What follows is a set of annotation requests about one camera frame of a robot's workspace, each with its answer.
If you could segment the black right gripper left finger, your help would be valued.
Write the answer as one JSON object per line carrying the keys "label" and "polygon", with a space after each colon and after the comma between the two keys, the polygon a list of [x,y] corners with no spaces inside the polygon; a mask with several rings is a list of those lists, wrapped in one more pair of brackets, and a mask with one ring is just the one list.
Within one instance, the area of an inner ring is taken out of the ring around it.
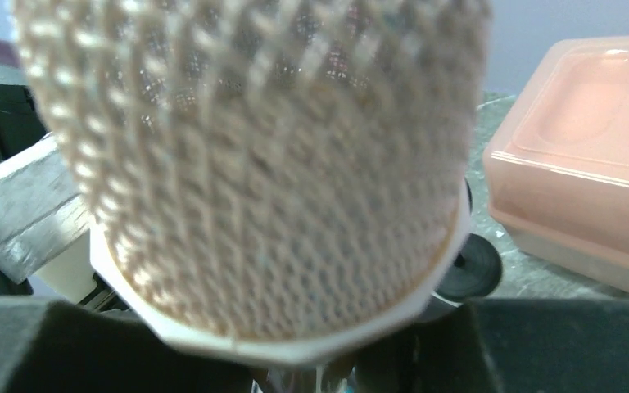
{"label": "black right gripper left finger", "polygon": [[0,392],[249,392],[247,368],[163,344],[126,312],[0,296]]}

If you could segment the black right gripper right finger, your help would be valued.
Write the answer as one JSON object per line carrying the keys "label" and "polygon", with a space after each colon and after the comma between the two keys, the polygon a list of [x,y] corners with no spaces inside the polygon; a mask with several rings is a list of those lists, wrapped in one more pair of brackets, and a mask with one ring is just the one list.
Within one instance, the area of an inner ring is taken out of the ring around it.
{"label": "black right gripper right finger", "polygon": [[473,300],[366,346],[359,392],[629,392],[629,300]]}

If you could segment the black clip round-base stand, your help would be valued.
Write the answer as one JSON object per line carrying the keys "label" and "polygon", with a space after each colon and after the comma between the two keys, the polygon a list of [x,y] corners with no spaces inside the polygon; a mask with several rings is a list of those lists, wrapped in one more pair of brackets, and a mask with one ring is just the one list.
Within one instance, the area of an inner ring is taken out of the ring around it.
{"label": "black clip round-base stand", "polygon": [[436,294],[455,303],[489,296],[500,284],[502,275],[499,251],[486,238],[470,233]]}

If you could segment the peach beige microphone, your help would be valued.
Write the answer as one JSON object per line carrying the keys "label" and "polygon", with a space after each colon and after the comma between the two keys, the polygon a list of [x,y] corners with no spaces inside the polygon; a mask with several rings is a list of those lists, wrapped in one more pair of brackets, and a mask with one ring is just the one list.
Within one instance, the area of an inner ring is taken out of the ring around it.
{"label": "peach beige microphone", "polygon": [[343,392],[470,231],[487,1],[13,1],[95,271],[263,392]]}

